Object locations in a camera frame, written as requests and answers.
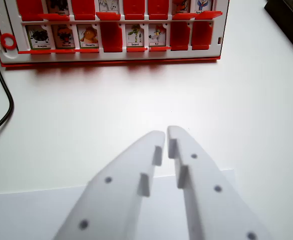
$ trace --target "red plastic base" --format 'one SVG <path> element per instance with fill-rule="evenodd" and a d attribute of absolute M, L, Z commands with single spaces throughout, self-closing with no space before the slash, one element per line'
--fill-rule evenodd
<path fill-rule="evenodd" d="M 46 49 L 46 50 L 29 50 L 19 51 L 18 54 L 74 54 L 74 53 L 99 53 L 98 48 L 94 49 Z"/>
<path fill-rule="evenodd" d="M 100 64 L 152 64 L 152 63 L 174 63 L 174 62 L 206 62 L 211 63 L 219 60 L 221 56 L 216 57 L 195 57 L 195 58 L 172 58 L 172 59 L 148 59 L 148 60 L 121 60 L 121 61 L 64 61 L 64 62 L 38 62 L 38 63 L 2 63 L 5 68 L 13 67 L 52 67 L 69 65 L 100 65 Z"/>

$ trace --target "cartoon character picture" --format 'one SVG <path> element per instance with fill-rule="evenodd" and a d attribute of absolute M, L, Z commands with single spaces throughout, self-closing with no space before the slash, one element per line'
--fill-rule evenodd
<path fill-rule="evenodd" d="M 126 24 L 125 32 L 128 47 L 144 46 L 144 31 L 139 24 Z"/>
<path fill-rule="evenodd" d="M 51 48 L 48 33 L 45 29 L 42 29 L 40 25 L 28 25 L 26 26 L 26 30 L 32 49 Z"/>
<path fill-rule="evenodd" d="M 57 49 L 75 48 L 73 31 L 67 25 L 52 25 Z"/>
<path fill-rule="evenodd" d="M 70 44 L 70 40 L 72 39 L 72 30 L 68 27 L 59 27 L 57 30 L 57 36 L 60 37 L 60 40 L 62 40 L 64 44 Z"/>
<path fill-rule="evenodd" d="M 139 30 L 141 29 L 140 25 L 133 25 L 132 26 L 132 31 L 130 31 L 127 35 L 128 35 L 128 39 L 130 39 L 130 35 L 135 34 L 135 42 L 137 43 L 137 34 L 139 32 Z"/>
<path fill-rule="evenodd" d="M 77 25 L 81 48 L 98 48 L 97 30 L 90 24 Z"/>
<path fill-rule="evenodd" d="M 162 24 L 149 24 L 149 33 L 152 33 L 148 36 L 149 46 L 165 46 L 166 45 L 166 29 Z"/>
<path fill-rule="evenodd" d="M 67 0 L 47 0 L 47 9 L 50 14 L 70 14 Z"/>
<path fill-rule="evenodd" d="M 188 13 L 190 0 L 173 0 L 172 14 Z"/>
<path fill-rule="evenodd" d="M 99 5 L 101 12 L 119 13 L 118 0 L 99 0 Z"/>
<path fill-rule="evenodd" d="M 195 5 L 195 12 L 200 14 L 203 11 L 211 10 L 212 1 L 211 0 L 197 0 Z"/>
<path fill-rule="evenodd" d="M 48 44 L 48 35 L 46 30 L 33 30 L 30 32 L 31 39 L 35 39 L 35 43 L 43 42 Z"/>

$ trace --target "screw hole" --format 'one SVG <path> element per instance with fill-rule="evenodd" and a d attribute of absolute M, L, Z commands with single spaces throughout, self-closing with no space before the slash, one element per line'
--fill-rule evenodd
<path fill-rule="evenodd" d="M 88 227 L 88 221 L 86 219 L 81 220 L 80 224 L 79 224 L 79 228 L 80 230 L 84 230 Z"/>
<path fill-rule="evenodd" d="M 247 234 L 247 238 L 250 239 L 250 240 L 256 240 L 257 239 L 255 233 L 253 233 L 253 232 L 249 232 Z"/>
<path fill-rule="evenodd" d="M 222 188 L 221 188 L 219 185 L 216 185 L 216 186 L 214 187 L 214 190 L 215 190 L 216 192 L 218 192 L 218 193 L 222 192 Z"/>
<path fill-rule="evenodd" d="M 113 179 L 112 179 L 110 176 L 108 176 L 107 178 L 105 178 L 105 182 L 106 182 L 107 184 L 109 184 L 112 180 L 113 180 Z"/>

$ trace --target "white plastic frame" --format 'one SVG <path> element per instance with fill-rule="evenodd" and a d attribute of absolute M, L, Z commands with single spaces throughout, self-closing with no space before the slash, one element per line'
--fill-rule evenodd
<path fill-rule="evenodd" d="M 98 0 L 95 1 L 95 10 L 99 11 Z M 194 12 L 195 1 L 191 0 L 190 12 Z M 11 33 L 15 36 L 18 50 L 5 50 L 0 43 L 0 58 L 4 64 L 16 64 L 16 63 L 42 63 L 42 62 L 76 62 L 76 61 L 125 61 L 125 60 L 151 60 L 151 59 L 183 59 L 183 58 L 217 58 L 220 56 L 224 27 L 226 22 L 226 15 L 228 9 L 229 0 L 213 0 L 213 11 L 222 11 L 223 15 L 214 18 L 213 20 L 205 20 L 213 23 L 213 33 L 211 45 L 208 50 L 192 50 L 191 37 L 193 18 L 191 20 L 182 20 L 181 22 L 188 22 L 190 27 L 190 37 L 188 50 L 171 51 L 170 49 L 163 52 L 149 51 L 148 46 L 148 24 L 163 24 L 167 29 L 166 32 L 166 45 L 170 46 L 170 23 L 172 20 L 172 1 L 169 1 L 168 20 L 149 20 L 148 16 L 148 1 L 145 1 L 145 19 L 144 20 L 125 20 L 123 10 L 123 0 L 119 0 L 121 19 L 115 21 L 121 26 L 123 51 L 122 52 L 104 52 L 100 21 L 96 16 L 96 20 L 91 21 L 78 21 L 74 19 L 71 0 L 68 0 L 70 20 L 69 21 L 22 21 L 22 17 L 19 14 L 16 0 L 0 0 L 0 35 L 1 33 Z M 46 1 L 42 0 L 44 13 L 47 12 Z M 80 49 L 79 40 L 77 38 L 76 24 L 93 24 L 98 32 L 99 41 L 99 53 L 51 53 L 51 54 L 18 54 L 18 51 L 29 51 L 30 43 L 26 34 L 25 25 L 46 25 L 44 27 L 48 31 L 48 35 L 51 42 L 52 49 L 55 49 L 53 34 L 51 25 L 66 24 L 72 25 L 73 36 L 75 39 L 75 49 Z M 148 48 L 145 52 L 126 52 L 126 38 L 125 38 L 125 24 L 140 24 L 144 29 L 144 46 Z M 10 45 L 11 41 L 7 39 L 7 44 Z"/>

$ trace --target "red flip-up tile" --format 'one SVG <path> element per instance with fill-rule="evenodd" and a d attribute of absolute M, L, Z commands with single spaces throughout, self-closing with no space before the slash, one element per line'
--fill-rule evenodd
<path fill-rule="evenodd" d="M 125 20 L 144 20 L 144 0 L 123 0 Z"/>
<path fill-rule="evenodd" d="M 150 20 L 167 20 L 169 0 L 148 0 Z"/>
<path fill-rule="evenodd" d="M 195 21 L 192 31 L 192 50 L 208 50 L 211 44 L 213 26 L 208 21 Z"/>
<path fill-rule="evenodd" d="M 69 21 L 70 20 L 69 16 L 59 15 L 57 13 L 44 13 L 44 14 L 38 14 L 38 16 L 48 21 Z"/>
<path fill-rule="evenodd" d="M 199 14 L 196 14 L 196 20 L 211 20 L 218 16 L 221 16 L 223 13 L 221 11 L 203 11 Z"/>
<path fill-rule="evenodd" d="M 72 0 L 75 20 L 95 20 L 95 5 L 93 0 Z"/>
<path fill-rule="evenodd" d="M 173 20 L 190 20 L 194 18 L 196 13 L 177 13 L 173 15 Z"/>
<path fill-rule="evenodd" d="M 187 22 L 173 21 L 171 23 L 171 50 L 181 51 L 188 49 L 188 42 L 190 38 L 190 28 L 187 26 Z"/>
<path fill-rule="evenodd" d="M 146 50 L 147 50 L 147 47 L 128 47 L 128 48 L 126 48 L 126 51 L 128 53 L 145 52 Z"/>
<path fill-rule="evenodd" d="M 105 53 L 122 52 L 122 29 L 116 22 L 101 22 L 102 45 Z"/>
<path fill-rule="evenodd" d="M 44 13 L 41 0 L 16 0 L 16 2 L 24 22 L 43 20 L 38 16 Z"/>
<path fill-rule="evenodd" d="M 171 49 L 170 46 L 153 46 L 150 47 L 150 52 L 165 52 L 167 50 Z"/>
<path fill-rule="evenodd" d="M 121 15 L 116 12 L 101 12 L 96 13 L 98 18 L 102 21 L 118 21 L 121 19 Z"/>

